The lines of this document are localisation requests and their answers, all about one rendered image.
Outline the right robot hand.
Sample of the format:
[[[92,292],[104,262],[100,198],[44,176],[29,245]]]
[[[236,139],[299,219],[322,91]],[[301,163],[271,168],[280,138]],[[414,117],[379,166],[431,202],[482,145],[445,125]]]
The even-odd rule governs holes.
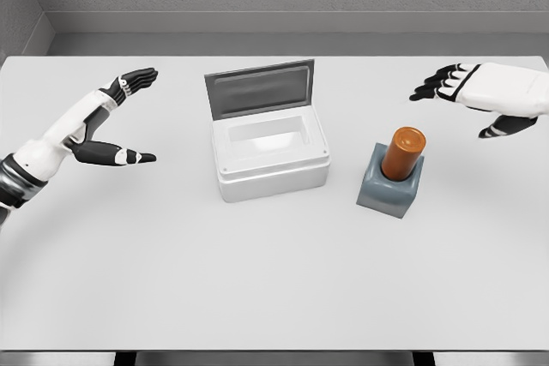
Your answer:
[[[424,79],[411,101],[441,99],[498,117],[480,139],[517,134],[549,116],[549,72],[499,63],[451,64]]]

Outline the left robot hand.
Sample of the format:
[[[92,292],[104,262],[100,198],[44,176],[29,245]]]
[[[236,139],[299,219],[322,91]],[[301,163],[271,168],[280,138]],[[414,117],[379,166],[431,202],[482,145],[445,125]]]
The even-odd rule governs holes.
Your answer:
[[[139,90],[152,86],[158,76],[153,68],[138,69],[115,78],[88,93],[70,107],[45,133],[44,138],[90,165],[123,166],[152,163],[151,153],[139,153],[112,143],[95,141],[95,131],[111,112]]]

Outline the white box with hinged lid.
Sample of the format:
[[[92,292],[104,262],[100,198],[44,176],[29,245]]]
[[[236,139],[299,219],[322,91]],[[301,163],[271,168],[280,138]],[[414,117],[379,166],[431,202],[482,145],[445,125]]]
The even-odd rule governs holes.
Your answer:
[[[331,158],[312,105],[312,59],[205,75],[226,202],[323,186]]]

